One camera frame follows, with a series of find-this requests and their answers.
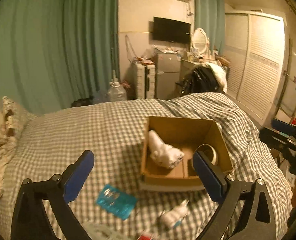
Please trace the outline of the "white louvered wardrobe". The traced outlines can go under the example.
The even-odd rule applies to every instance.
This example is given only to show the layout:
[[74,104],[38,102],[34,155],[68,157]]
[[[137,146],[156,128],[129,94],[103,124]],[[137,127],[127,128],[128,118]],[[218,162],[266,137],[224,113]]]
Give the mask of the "white louvered wardrobe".
[[224,56],[228,96],[260,126],[272,109],[284,69],[282,17],[253,11],[226,13]]

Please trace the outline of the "small white tube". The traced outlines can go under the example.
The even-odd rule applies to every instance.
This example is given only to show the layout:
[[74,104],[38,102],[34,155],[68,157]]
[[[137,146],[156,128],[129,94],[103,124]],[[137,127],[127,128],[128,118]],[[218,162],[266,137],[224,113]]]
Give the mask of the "small white tube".
[[168,211],[163,211],[160,214],[160,222],[168,229],[174,229],[179,226],[185,217],[188,215],[189,200],[183,200],[179,205]]

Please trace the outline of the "silver mini fridge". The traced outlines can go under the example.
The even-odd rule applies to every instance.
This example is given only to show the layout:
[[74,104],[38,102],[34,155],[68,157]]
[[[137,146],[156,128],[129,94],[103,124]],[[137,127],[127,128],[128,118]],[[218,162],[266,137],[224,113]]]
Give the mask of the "silver mini fridge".
[[155,97],[164,100],[173,98],[176,82],[179,81],[181,56],[173,53],[157,53],[155,66]]

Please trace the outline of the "black wall television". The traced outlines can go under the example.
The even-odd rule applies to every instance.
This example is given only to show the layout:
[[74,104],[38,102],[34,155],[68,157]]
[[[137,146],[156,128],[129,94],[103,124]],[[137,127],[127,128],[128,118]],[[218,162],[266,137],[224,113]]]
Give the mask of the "black wall television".
[[161,17],[153,18],[153,40],[189,44],[190,31],[190,23]]

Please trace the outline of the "grey checkered bed duvet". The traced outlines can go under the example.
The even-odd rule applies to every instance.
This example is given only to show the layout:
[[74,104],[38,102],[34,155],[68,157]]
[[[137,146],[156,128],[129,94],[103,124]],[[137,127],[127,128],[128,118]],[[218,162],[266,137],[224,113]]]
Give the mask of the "grey checkered bed duvet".
[[[265,180],[275,213],[276,237],[287,231],[292,191],[276,165],[269,148],[247,114],[220,93],[189,94],[172,100],[141,99],[68,108],[39,115],[30,121],[15,148],[4,175],[0,198],[0,235],[9,239],[13,209],[21,182],[49,179],[63,172],[85,150],[95,155],[95,166],[77,200],[71,205],[80,222],[93,221],[136,236],[156,228],[156,219],[166,209],[189,200],[190,211],[176,229],[163,233],[166,239],[195,239],[214,214],[217,205],[203,191],[159,193],[140,191],[144,127],[148,116],[211,119],[221,128],[239,180]],[[121,220],[96,204],[106,184],[138,199],[127,220]]]

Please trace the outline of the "small green curtain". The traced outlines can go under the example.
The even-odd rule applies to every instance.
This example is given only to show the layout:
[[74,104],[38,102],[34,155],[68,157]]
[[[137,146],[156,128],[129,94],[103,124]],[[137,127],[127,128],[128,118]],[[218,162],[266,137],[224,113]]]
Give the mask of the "small green curtain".
[[209,49],[222,53],[225,46],[225,0],[194,0],[194,28],[209,37]]

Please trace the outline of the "oval white vanity mirror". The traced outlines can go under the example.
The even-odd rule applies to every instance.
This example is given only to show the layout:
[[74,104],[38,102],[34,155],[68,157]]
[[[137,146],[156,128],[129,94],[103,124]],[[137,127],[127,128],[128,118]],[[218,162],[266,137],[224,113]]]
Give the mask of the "oval white vanity mirror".
[[209,50],[209,38],[202,28],[197,28],[191,38],[192,48],[198,49],[199,54],[205,54]]

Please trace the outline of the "brown cardboard box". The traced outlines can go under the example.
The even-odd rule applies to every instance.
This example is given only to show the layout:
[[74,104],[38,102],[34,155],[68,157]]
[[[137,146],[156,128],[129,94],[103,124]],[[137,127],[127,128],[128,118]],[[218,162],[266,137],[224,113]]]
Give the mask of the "brown cardboard box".
[[[149,131],[154,130],[166,143],[184,153],[173,169],[158,166],[150,157]],[[204,186],[192,168],[196,149],[209,144],[217,153],[216,164],[224,174],[233,171],[232,162],[219,125],[211,119],[149,116],[144,130],[143,153],[139,179],[140,190],[155,192],[202,191]]]

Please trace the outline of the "checkered pillow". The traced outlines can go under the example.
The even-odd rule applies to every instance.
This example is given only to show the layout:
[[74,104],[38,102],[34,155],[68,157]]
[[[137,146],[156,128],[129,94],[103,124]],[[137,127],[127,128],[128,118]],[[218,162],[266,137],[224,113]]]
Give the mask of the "checkered pillow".
[[6,134],[8,137],[15,137],[19,140],[25,126],[38,116],[30,113],[7,96],[2,97],[2,104]]

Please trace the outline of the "clear plastic water jug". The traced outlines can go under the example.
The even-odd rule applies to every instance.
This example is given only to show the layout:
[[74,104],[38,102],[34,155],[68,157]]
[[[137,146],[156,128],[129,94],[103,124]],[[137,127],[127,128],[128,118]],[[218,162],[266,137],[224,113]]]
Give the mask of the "clear plastic water jug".
[[115,70],[113,70],[113,77],[109,84],[110,84],[110,88],[108,90],[108,96],[109,96],[110,102],[127,100],[126,90],[120,84],[116,76]]

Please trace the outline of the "white tape roll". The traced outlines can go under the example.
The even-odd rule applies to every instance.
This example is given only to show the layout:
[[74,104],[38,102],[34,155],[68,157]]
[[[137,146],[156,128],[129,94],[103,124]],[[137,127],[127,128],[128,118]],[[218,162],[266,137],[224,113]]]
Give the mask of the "white tape roll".
[[217,165],[218,163],[218,156],[216,150],[213,146],[209,144],[202,144],[198,146],[192,156],[196,155],[197,153],[203,153],[211,162],[212,165]]

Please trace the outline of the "white suitcase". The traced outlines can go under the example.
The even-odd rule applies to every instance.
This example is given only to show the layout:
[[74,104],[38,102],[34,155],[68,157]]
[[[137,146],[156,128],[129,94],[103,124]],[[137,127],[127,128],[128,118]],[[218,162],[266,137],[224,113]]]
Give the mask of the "white suitcase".
[[154,99],[156,68],[154,64],[133,64],[136,99]]

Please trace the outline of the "teal blister pill pack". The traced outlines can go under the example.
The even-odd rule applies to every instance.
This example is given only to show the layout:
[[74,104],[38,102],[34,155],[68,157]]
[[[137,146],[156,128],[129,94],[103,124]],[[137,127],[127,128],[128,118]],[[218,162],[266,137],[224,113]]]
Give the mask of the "teal blister pill pack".
[[134,210],[138,199],[116,187],[106,184],[100,191],[96,204],[121,220],[127,220]]

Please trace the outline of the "large green curtain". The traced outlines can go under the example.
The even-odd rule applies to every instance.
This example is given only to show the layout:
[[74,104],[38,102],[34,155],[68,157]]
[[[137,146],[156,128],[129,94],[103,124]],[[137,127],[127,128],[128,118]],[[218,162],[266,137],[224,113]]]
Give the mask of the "large green curtain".
[[118,75],[118,0],[1,0],[0,106],[29,112],[102,101]]

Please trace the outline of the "rolled white towel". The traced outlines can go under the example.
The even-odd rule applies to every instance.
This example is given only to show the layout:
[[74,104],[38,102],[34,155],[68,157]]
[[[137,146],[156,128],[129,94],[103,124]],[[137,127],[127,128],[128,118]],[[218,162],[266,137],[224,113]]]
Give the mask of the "rolled white towel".
[[179,148],[166,144],[154,130],[148,132],[148,147],[150,158],[163,168],[173,169],[184,157]]

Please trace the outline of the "black bag on chair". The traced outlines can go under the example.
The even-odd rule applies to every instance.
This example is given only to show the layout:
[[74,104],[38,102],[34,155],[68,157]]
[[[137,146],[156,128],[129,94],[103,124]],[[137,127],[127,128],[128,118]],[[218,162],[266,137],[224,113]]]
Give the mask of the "black bag on chair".
[[201,66],[195,67],[191,72],[185,74],[176,84],[179,86],[179,96],[220,90],[212,70]]

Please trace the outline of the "white cushion on chair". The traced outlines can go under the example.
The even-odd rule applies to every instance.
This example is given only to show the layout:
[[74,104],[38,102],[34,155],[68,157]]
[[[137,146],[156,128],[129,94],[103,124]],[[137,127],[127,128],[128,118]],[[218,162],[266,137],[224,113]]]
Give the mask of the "white cushion on chair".
[[227,93],[227,77],[226,77],[226,72],[224,70],[224,68],[222,66],[219,66],[217,64],[214,64],[214,63],[206,63],[205,64],[208,68],[211,69],[214,77],[216,78],[217,80],[217,83],[219,84],[221,90],[224,92],[224,93]]

